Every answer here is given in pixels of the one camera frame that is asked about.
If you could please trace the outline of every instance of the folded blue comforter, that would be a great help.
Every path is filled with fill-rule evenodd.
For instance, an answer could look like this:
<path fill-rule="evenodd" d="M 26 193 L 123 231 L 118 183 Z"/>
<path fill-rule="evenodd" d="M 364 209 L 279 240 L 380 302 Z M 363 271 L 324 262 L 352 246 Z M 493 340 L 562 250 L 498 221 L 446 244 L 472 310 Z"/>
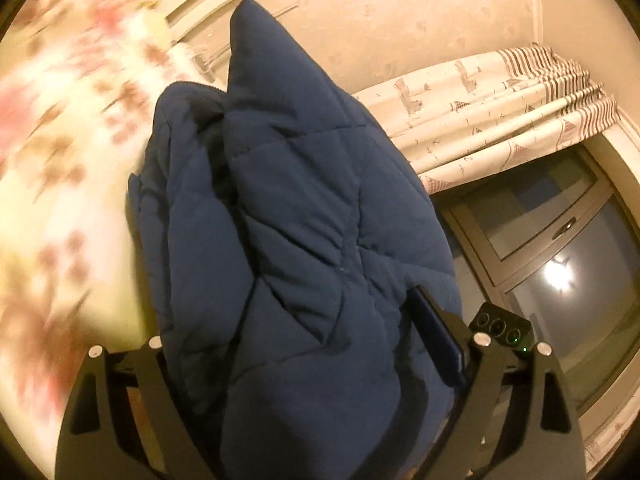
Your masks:
<path fill-rule="evenodd" d="M 452 403 L 401 308 L 423 284 L 460 313 L 446 238 L 375 119 L 252 0 L 231 49 L 227 94 L 162 94 L 129 183 L 170 379 L 226 478 L 398 478 Z"/>

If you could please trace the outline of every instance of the white printed curtain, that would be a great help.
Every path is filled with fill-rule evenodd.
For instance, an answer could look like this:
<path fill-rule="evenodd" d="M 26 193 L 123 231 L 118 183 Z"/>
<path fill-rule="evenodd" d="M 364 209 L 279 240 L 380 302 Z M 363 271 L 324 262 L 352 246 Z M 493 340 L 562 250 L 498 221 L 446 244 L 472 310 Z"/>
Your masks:
<path fill-rule="evenodd" d="M 619 118 L 587 70 L 538 44 L 442 63 L 355 96 L 429 193 L 582 142 Z"/>

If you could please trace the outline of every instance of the floral bedsheet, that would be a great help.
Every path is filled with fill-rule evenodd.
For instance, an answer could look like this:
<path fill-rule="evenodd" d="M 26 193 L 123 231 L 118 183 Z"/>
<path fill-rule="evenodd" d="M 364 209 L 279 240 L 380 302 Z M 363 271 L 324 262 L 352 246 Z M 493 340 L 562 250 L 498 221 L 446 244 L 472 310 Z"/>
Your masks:
<path fill-rule="evenodd" d="M 79 364 L 154 331 L 126 207 L 156 99 L 204 82 L 156 0 L 28 0 L 0 44 L 0 412 L 52 478 Z"/>

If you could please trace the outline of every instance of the camera lens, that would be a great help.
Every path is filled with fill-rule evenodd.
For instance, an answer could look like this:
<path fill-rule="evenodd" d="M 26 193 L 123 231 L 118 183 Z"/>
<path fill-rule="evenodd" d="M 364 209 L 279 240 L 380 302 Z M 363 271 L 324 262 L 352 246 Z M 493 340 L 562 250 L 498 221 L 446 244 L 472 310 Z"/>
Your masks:
<path fill-rule="evenodd" d="M 507 323 L 501 319 L 496 319 L 489 327 L 489 334 L 493 337 L 500 337 L 507 329 Z"/>
<path fill-rule="evenodd" d="M 521 335 L 522 334 L 520 334 L 520 330 L 518 330 L 517 328 L 513 328 L 512 330 L 509 330 L 507 332 L 507 337 L 505 337 L 505 340 L 509 345 L 516 345 L 518 341 L 520 341 Z"/>
<path fill-rule="evenodd" d="M 489 324 L 489 315 L 486 312 L 483 312 L 482 314 L 479 314 L 478 317 L 476 317 L 476 325 L 479 327 L 483 327 L 483 326 L 487 326 Z"/>

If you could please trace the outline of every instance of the window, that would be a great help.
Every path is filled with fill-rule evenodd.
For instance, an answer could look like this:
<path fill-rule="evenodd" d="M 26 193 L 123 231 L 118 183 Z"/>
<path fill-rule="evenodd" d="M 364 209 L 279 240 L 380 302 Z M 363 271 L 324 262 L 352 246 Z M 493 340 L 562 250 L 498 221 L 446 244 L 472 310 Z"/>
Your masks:
<path fill-rule="evenodd" d="M 527 317 L 557 352 L 584 415 L 640 349 L 640 243 L 608 178 L 576 146 L 434 203 L 465 322 L 484 298 Z M 604 421 L 622 401 L 609 396 L 591 413 Z"/>

